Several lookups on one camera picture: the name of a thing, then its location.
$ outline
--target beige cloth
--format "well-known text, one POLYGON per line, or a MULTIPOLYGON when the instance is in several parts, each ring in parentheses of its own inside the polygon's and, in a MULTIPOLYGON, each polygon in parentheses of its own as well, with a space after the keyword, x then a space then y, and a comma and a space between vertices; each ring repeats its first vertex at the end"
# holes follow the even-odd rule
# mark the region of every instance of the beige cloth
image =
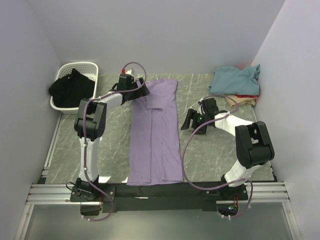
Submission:
MULTIPOLYGON (((244 104, 251 104, 252 106, 256 105, 256 100, 258 97, 256 98, 251 98, 251 97, 237 97, 236 95, 228 95, 228 97, 232 98, 233 100, 235 100, 240 106, 244 105, 244 104)), ((228 102, 228 104, 232 107, 235 108, 236 104, 230 100, 229 98, 225 98, 226 101, 228 102)))

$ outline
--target white wall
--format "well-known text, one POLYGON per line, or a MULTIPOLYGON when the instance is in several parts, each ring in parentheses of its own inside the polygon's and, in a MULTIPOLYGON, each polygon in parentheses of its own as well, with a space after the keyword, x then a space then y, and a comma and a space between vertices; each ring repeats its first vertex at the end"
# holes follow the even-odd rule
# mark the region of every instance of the white wall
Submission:
POLYGON ((285 0, 27 0, 63 63, 119 73, 250 65, 285 0))
POLYGON ((320 234, 320 1, 286 0, 253 61, 261 64, 255 113, 273 142, 303 239, 320 234))
POLYGON ((60 60, 25 0, 0 4, 0 233, 14 237, 57 122, 48 87, 60 60))

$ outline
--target table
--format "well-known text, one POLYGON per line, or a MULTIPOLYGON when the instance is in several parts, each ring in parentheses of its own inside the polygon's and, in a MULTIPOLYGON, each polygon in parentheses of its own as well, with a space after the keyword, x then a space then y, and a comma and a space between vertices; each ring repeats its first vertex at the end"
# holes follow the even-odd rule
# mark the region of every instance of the table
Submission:
MULTIPOLYGON (((176 106, 178 127, 183 124, 189 107, 198 108, 198 100, 208 95, 208 85, 213 74, 151 74, 153 79, 178 80, 176 106)), ((119 80, 118 74, 101 75, 98 78, 97 96, 107 93, 119 80)), ((231 111, 223 97, 216 97, 220 110, 231 111)), ((256 121, 251 105, 243 105, 235 116, 256 121)), ((62 114, 56 134, 46 184, 65 184, 75 182, 80 171, 80 143, 74 130, 76 115, 62 114)), ((125 183, 130 173, 129 143, 131 128, 131 103, 113 108, 108 112, 106 130, 101 137, 98 151, 99 181, 102 183, 125 183)), ((192 128, 179 130, 180 148, 184 148, 192 128)), ((208 127, 206 135, 195 135, 190 142, 184 167, 187 176, 193 182, 220 181, 221 176, 237 160, 235 138, 229 133, 208 127)), ((253 181, 274 181, 271 164, 260 167, 253 174, 253 181)))

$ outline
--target purple pants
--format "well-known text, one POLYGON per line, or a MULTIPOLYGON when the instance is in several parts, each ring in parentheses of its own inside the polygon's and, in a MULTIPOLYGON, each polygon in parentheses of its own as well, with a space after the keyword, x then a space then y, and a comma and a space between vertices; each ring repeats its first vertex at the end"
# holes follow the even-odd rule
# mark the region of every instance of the purple pants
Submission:
POLYGON ((176 80, 153 80, 150 94, 132 101, 130 175, 127 185, 183 181, 178 134, 176 80))

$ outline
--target basket rim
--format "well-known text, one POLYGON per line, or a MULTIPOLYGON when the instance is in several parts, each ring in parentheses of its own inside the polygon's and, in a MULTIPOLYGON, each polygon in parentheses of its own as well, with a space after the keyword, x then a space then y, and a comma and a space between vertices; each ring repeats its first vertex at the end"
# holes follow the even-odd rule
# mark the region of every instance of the basket rim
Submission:
MULTIPOLYGON (((96 97, 96 94, 97 94, 97 84, 98 84, 98 72, 99 72, 99 67, 97 64, 95 64, 94 62, 91 62, 91 61, 75 61, 75 62, 69 62, 69 63, 66 63, 64 65, 62 65, 57 74, 56 74, 56 77, 55 77, 55 81, 57 81, 59 78, 59 74, 61 72, 61 70, 64 68, 64 67, 67 67, 67 66, 70 66, 70 65, 77 65, 77 64, 91 64, 93 65, 97 71, 96 71, 96 81, 94 81, 94 93, 93 93, 93 96, 92 97, 96 97)), ((52 96, 50 96, 50 105, 53 109, 55 110, 58 110, 58 111, 77 111, 79 110, 79 107, 70 107, 70 108, 63 108, 63 107, 57 107, 55 104, 54 104, 54 98, 52 96)))

